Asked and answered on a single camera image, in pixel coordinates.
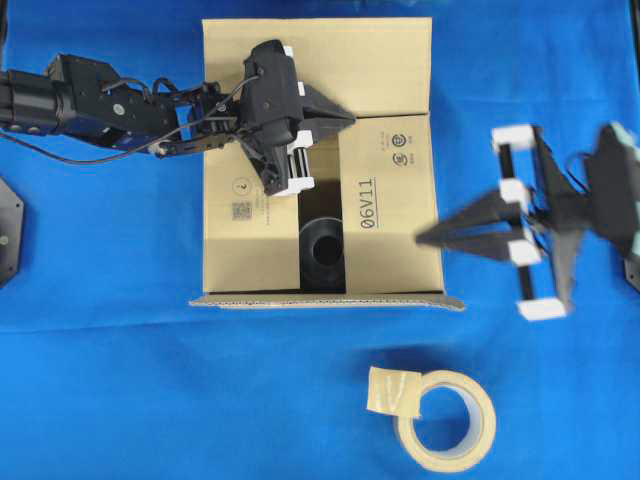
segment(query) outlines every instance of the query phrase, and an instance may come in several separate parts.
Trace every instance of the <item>blue tablecloth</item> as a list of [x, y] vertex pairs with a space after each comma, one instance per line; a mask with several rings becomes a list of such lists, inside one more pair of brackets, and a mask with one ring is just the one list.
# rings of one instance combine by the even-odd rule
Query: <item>blue tablecloth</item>
[[[492, 127], [543, 126], [560, 162], [592, 149], [603, 122], [640, 127], [624, 0], [20, 0], [10, 10], [5, 68], [41, 72], [65, 52], [181, 87], [203, 78], [202, 18], [432, 16], [443, 215], [496, 185]], [[74, 158], [104, 154], [37, 140]], [[370, 365], [457, 370], [486, 388], [495, 444], [461, 478], [640, 477], [640, 295], [595, 236], [564, 320], [528, 324], [511, 267], [449, 253], [462, 314], [193, 309], [201, 156], [72, 168], [0, 149], [0, 175], [27, 204], [22, 271], [0, 291], [1, 479], [428, 477], [390, 419], [365, 411]], [[536, 274], [550, 289], [547, 277]], [[445, 403], [423, 413], [453, 438], [464, 421]]]

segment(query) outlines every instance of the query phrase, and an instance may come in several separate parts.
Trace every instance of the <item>white connector piece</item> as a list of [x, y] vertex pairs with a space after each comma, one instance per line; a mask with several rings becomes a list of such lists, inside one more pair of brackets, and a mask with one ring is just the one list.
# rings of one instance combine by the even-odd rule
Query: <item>white connector piece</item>
[[296, 148], [311, 148], [313, 134], [311, 130], [299, 130], [296, 139], [287, 145], [287, 155], [291, 155]]
[[540, 249], [529, 240], [512, 240], [507, 246], [509, 247], [511, 262], [517, 267], [528, 267], [529, 265], [540, 263], [542, 260]]
[[316, 186], [313, 177], [298, 177], [289, 179], [289, 188], [278, 192], [274, 197], [288, 197], [289, 195], [298, 195], [303, 190], [311, 190]]
[[517, 178], [500, 180], [500, 196], [507, 203], [520, 203], [520, 210], [523, 213], [529, 211], [529, 203], [531, 202], [529, 189]]
[[511, 125], [491, 130], [491, 143], [494, 152], [498, 153], [502, 145], [510, 145], [512, 150], [533, 148], [536, 140], [531, 125]]
[[566, 317], [568, 313], [567, 308], [558, 297], [523, 300], [518, 302], [517, 305], [520, 315], [530, 322]]

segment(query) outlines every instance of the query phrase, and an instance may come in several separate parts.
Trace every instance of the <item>black cable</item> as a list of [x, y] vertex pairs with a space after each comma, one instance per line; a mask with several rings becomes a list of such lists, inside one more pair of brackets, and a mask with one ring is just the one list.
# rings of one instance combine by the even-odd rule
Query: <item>black cable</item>
[[633, 43], [636, 51], [636, 71], [640, 72], [640, 2], [638, 0], [631, 0], [630, 3]]
[[109, 83], [102, 87], [102, 93], [106, 93], [109, 90], [113, 90], [114, 88], [121, 87], [122, 85], [127, 85], [128, 83], [133, 83], [135, 85], [140, 85], [142, 88], [142, 96], [144, 97], [145, 102], [151, 101], [151, 92], [149, 91], [149, 87], [147, 87], [146, 83], [141, 82], [140, 80], [132, 77], [122, 77], [120, 80]]
[[187, 88], [186, 90], [176, 90], [176, 91], [169, 91], [169, 92], [157, 91], [154, 93], [154, 95], [159, 97], [169, 97], [175, 102], [175, 101], [180, 101], [183, 97], [186, 97], [190, 94], [198, 92], [201, 89], [202, 89], [202, 85], [198, 85], [197, 87]]
[[178, 133], [180, 130], [185, 129], [185, 128], [190, 128], [190, 127], [194, 127], [196, 125], [199, 125], [202, 122], [205, 121], [209, 121], [210, 120], [210, 116], [215, 113], [216, 111], [218, 111], [218, 109], [225, 105], [227, 102], [229, 102], [229, 100], [231, 100], [234, 95], [236, 93], [238, 93], [240, 91], [240, 89], [242, 89], [242, 87], [244, 87], [247, 83], [252, 82], [254, 80], [257, 80], [258, 78], [260, 78], [257, 75], [254, 75], [252, 77], [248, 77], [245, 78], [243, 81], [241, 81], [240, 83], [238, 83], [238, 85], [235, 86], [235, 88], [231, 91], [231, 93], [229, 95], [227, 95], [226, 97], [224, 97], [222, 100], [220, 100], [218, 103], [215, 104], [215, 106], [209, 110], [206, 115], [204, 115], [202, 118], [198, 119], [198, 120], [194, 120], [192, 122], [186, 123], [184, 125], [180, 125], [177, 128], [174, 128], [173, 130], [171, 130], [169, 133], [165, 133], [164, 135], [162, 135], [161, 137], [158, 137], [154, 140], [151, 140], [147, 143], [145, 143], [144, 145], [140, 145], [139, 147], [135, 147], [132, 148], [131, 150], [126, 150], [122, 153], [119, 153], [117, 155], [111, 155], [109, 157], [103, 157], [103, 158], [98, 158], [95, 160], [73, 160], [70, 158], [66, 158], [66, 157], [62, 157], [60, 155], [56, 155], [55, 153], [51, 153], [47, 150], [45, 150], [44, 148], [38, 147], [37, 145], [34, 145], [32, 143], [29, 142], [25, 142], [24, 140], [20, 140], [18, 138], [12, 137], [11, 135], [7, 135], [6, 133], [2, 133], [0, 132], [0, 138], [4, 138], [5, 140], [9, 140], [11, 142], [17, 143], [18, 145], [22, 146], [22, 147], [26, 147], [29, 148], [31, 150], [34, 150], [46, 157], [49, 157], [53, 160], [57, 160], [59, 162], [65, 163], [67, 165], [99, 165], [102, 163], [108, 163], [108, 162], [112, 162], [114, 160], [120, 160], [122, 158], [126, 158], [130, 155], [133, 155], [134, 153], [140, 152], [142, 150], [145, 150], [147, 148], [149, 148], [152, 145], [155, 144], [160, 144], [161, 142], [165, 141], [166, 139], [172, 137], [173, 135], [175, 135], [176, 133]]
[[540, 208], [540, 206], [538, 205], [538, 197], [536, 196], [536, 189], [535, 188], [530, 188], [529, 189], [529, 197], [531, 198], [531, 205], [533, 205], [533, 209], [536, 212], [540, 212], [542, 211], [542, 208]]
[[158, 94], [158, 90], [160, 90], [160, 86], [164, 85], [171, 93], [178, 93], [178, 87], [166, 77], [160, 77], [155, 82], [153, 82], [153, 95]]
[[580, 188], [584, 193], [589, 193], [589, 189], [584, 183], [578, 180], [578, 178], [573, 174], [573, 172], [571, 171], [571, 166], [573, 165], [573, 161], [577, 157], [584, 159], [584, 158], [587, 158], [588, 156], [589, 154], [586, 152], [576, 152], [572, 155], [569, 155], [569, 157], [567, 157], [567, 159], [564, 162], [564, 169], [567, 172], [567, 175], [571, 177], [571, 179], [576, 183], [576, 185], [580, 186]]
[[551, 255], [551, 248], [549, 247], [549, 244], [546, 241], [542, 241], [541, 238], [543, 238], [542, 235], [538, 235], [536, 233], [533, 234], [533, 239], [536, 242], [536, 245], [538, 246], [538, 248], [540, 248], [544, 253], [546, 253], [547, 256]]
[[245, 142], [245, 140], [240, 135], [236, 133], [232, 133], [231, 136], [252, 155], [254, 160], [261, 159], [262, 155], [256, 152], [255, 149], [251, 145], [249, 145], [247, 142]]
[[9, 31], [9, 20], [7, 18], [7, 7], [9, 0], [0, 0], [0, 69], [3, 65], [4, 44], [7, 41]]

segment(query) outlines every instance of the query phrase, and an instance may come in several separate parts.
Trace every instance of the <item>open cardboard box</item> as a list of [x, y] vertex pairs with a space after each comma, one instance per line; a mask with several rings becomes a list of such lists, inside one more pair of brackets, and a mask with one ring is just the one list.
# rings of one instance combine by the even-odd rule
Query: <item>open cardboard box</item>
[[[206, 75], [223, 91], [243, 78], [242, 60], [254, 46], [277, 38], [293, 47], [298, 79], [358, 120], [310, 149], [316, 188], [299, 197], [266, 197], [236, 144], [205, 154], [205, 295], [191, 305], [464, 309], [444, 293], [440, 252], [414, 242], [417, 230], [437, 220], [428, 111], [431, 19], [203, 25]], [[300, 290], [298, 232], [318, 216], [342, 218], [346, 293]]]

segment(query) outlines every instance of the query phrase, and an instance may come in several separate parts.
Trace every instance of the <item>tape piece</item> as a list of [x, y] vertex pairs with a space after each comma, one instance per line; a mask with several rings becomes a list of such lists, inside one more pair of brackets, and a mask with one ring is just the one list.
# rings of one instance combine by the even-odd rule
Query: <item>tape piece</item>
[[[414, 415], [403, 416], [391, 412], [389, 408], [381, 408], [380, 413], [388, 415], [396, 415], [394, 418], [394, 427], [396, 435], [402, 443], [402, 446], [411, 457], [418, 462], [426, 470], [441, 473], [455, 473], [467, 470], [476, 465], [489, 452], [493, 445], [496, 433], [496, 413], [493, 403], [478, 383], [473, 379], [457, 372], [448, 370], [436, 370], [434, 372], [419, 375], [417, 385], [413, 383], [413, 375], [416, 372], [402, 372], [399, 370], [383, 370], [371, 367], [369, 371], [369, 403], [371, 402], [372, 393], [377, 404], [374, 406], [389, 404], [389, 399], [384, 398], [385, 392], [395, 394], [398, 404], [407, 402], [407, 404], [418, 404], [418, 413], [420, 400], [435, 388], [448, 388], [456, 392], [464, 401], [467, 411], [469, 412], [469, 430], [458, 445], [449, 450], [435, 451], [427, 449], [418, 439], [413, 425]], [[404, 379], [403, 388], [398, 387], [398, 383]], [[391, 385], [385, 389], [385, 382]]]
[[420, 418], [420, 379], [418, 372], [369, 369], [367, 410], [385, 415]]

